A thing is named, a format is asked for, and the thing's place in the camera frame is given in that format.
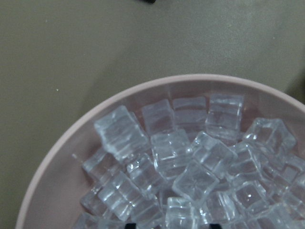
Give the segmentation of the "pile of clear ice cubes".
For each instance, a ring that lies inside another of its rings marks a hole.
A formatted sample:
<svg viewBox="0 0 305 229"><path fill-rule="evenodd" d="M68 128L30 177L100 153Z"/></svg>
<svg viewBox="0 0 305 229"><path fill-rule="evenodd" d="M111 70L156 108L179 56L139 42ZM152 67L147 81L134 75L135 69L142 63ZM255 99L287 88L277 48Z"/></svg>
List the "pile of clear ice cubes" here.
<svg viewBox="0 0 305 229"><path fill-rule="evenodd" d="M305 161L282 119L242 132L244 97L123 105L94 122L102 146L82 161L93 187L75 229L302 229Z"/></svg>

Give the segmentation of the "pink bowl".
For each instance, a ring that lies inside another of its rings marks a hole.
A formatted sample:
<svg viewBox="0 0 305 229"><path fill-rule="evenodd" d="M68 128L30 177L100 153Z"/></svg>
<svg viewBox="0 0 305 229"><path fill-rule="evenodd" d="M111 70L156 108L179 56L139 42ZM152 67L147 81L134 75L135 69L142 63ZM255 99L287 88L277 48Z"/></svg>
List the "pink bowl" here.
<svg viewBox="0 0 305 229"><path fill-rule="evenodd" d="M22 202L16 228L69 229L82 212L80 198L91 182L78 160L98 149L101 141L93 122L119 105L140 116L142 106L174 99L233 93L245 96L242 127L258 116L285 120L298 140L297 154L305 156L305 106L272 87L250 80L215 74L187 74L139 84L100 103L73 124L57 141L36 171Z"/></svg>

